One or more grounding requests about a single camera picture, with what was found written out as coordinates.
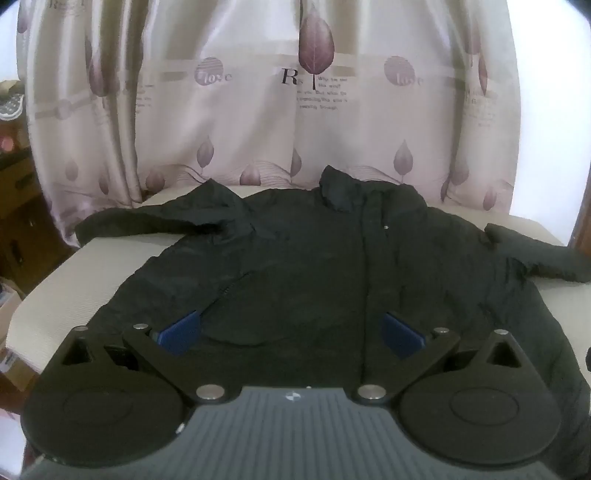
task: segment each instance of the circle print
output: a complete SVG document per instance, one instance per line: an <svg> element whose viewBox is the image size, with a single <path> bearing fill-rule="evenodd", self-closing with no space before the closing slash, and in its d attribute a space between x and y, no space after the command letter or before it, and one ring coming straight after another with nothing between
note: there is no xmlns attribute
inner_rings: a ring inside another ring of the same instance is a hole
<svg viewBox="0 0 591 480"><path fill-rule="evenodd" d="M195 81L199 85L211 85L222 79L223 63L216 57L208 57L202 60L195 70Z"/></svg>
<svg viewBox="0 0 591 480"><path fill-rule="evenodd" d="M386 78L393 85L406 86L413 84L417 77L414 68L407 59L402 57L390 57L384 63Z"/></svg>
<svg viewBox="0 0 591 480"><path fill-rule="evenodd" d="M58 120L65 120L72 114L72 103L69 100L63 99L57 102L54 110L54 115Z"/></svg>

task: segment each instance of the logo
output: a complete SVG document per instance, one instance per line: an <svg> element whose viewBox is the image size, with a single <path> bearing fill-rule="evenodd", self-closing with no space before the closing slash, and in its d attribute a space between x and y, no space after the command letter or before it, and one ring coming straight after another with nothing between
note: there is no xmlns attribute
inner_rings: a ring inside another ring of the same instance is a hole
<svg viewBox="0 0 591 480"><path fill-rule="evenodd" d="M223 63L216 57L208 57L202 60L195 69L195 81L204 87L212 83L232 80L232 75L229 73L224 76Z"/></svg>
<svg viewBox="0 0 591 480"><path fill-rule="evenodd" d="M292 402L297 402L301 400L301 395L298 392L289 392L286 396L286 399Z"/></svg>
<svg viewBox="0 0 591 480"><path fill-rule="evenodd" d="M399 87L423 83L422 78L417 78L413 66L402 57L390 57L384 63L384 74L390 83Z"/></svg>

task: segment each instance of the pink curtain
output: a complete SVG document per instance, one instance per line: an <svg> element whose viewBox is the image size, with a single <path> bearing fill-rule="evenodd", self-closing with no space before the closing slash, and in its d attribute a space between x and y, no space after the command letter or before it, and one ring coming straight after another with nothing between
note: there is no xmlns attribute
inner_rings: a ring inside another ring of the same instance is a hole
<svg viewBox="0 0 591 480"><path fill-rule="evenodd" d="M505 0L21 0L19 73L56 224L214 179L326 165L508 212L519 83Z"/></svg>

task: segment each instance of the blue gripper pad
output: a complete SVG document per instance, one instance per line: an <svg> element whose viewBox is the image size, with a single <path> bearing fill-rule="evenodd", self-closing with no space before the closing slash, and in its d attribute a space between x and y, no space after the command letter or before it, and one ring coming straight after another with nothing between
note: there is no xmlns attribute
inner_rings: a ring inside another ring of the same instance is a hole
<svg viewBox="0 0 591 480"><path fill-rule="evenodd" d="M382 319L382 339L402 360L424 348L426 343L424 335L416 332L391 313L387 313Z"/></svg>
<svg viewBox="0 0 591 480"><path fill-rule="evenodd" d="M200 334L201 317L193 312L157 333L154 340L168 353L182 355L199 340Z"/></svg>

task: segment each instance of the gray base plate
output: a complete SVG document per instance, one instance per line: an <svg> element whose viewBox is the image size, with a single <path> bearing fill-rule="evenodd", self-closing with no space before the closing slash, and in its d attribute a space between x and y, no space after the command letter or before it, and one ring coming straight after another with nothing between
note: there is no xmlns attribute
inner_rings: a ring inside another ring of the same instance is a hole
<svg viewBox="0 0 591 480"><path fill-rule="evenodd" d="M199 407L176 440L141 460L82 469L44 459L21 478L558 480L540 462L505 472L448 465L409 441L387 411L328 388L244 388L233 402Z"/></svg>

